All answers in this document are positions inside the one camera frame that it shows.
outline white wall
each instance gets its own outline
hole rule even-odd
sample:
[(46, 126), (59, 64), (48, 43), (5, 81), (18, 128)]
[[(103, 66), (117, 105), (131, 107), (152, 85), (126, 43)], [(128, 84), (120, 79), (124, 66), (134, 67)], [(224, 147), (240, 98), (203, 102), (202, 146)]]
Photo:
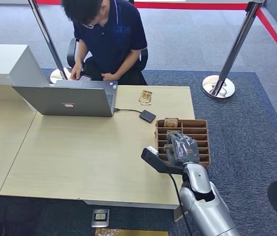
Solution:
[[(186, 0), (186, 2), (207, 2), (207, 3), (247, 3), (249, 0)], [(6, 4), (27, 4), (28, 3), (27, 0), (0, 0), (0, 3), (6, 3)]]

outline man's hand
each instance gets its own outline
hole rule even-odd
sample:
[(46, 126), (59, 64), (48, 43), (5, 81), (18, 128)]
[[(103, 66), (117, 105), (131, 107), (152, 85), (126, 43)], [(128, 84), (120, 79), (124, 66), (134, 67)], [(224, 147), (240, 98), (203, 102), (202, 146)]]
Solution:
[(75, 66), (72, 69), (70, 74), (71, 80), (79, 80), (81, 77), (82, 63), (76, 62)]
[(118, 81), (119, 78), (116, 76), (116, 74), (112, 73), (106, 73), (106, 74), (101, 74), (103, 81)]

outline floor socket cover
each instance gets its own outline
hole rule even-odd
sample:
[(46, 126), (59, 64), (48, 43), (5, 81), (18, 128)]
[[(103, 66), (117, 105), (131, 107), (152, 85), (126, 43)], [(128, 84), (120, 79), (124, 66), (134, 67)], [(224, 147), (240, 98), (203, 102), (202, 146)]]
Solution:
[(92, 213), (91, 227), (106, 228), (109, 225), (108, 209), (94, 209)]

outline laptop keyboard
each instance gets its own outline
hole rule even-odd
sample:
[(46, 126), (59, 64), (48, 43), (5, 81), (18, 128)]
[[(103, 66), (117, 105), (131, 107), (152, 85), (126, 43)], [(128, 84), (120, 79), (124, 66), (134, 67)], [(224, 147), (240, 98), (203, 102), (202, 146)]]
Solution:
[(109, 107), (111, 108), (111, 106), (113, 105), (113, 94), (106, 94), (106, 96), (107, 96), (108, 103), (109, 104)]

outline chrome stanchion base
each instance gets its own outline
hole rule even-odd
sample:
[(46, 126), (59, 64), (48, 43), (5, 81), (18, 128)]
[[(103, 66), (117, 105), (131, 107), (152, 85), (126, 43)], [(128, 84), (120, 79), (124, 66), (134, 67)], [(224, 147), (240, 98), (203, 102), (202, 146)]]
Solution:
[[(68, 79), (70, 78), (70, 72), (67, 69), (64, 67), (64, 73), (67, 75), (67, 77)], [(64, 78), (62, 78), (61, 73), (60, 73), (60, 70), (56, 69), (54, 70), (51, 76), (50, 76), (50, 80), (51, 81), (51, 83), (55, 84), (57, 81), (58, 80), (63, 80)]]
[(211, 92), (213, 92), (213, 89), (215, 87), (219, 78), (219, 76), (218, 75), (210, 75), (204, 78), (202, 83), (203, 91), (209, 97), (217, 100), (225, 100), (232, 96), (235, 93), (235, 85), (231, 80), (226, 79), (218, 95), (212, 95)]

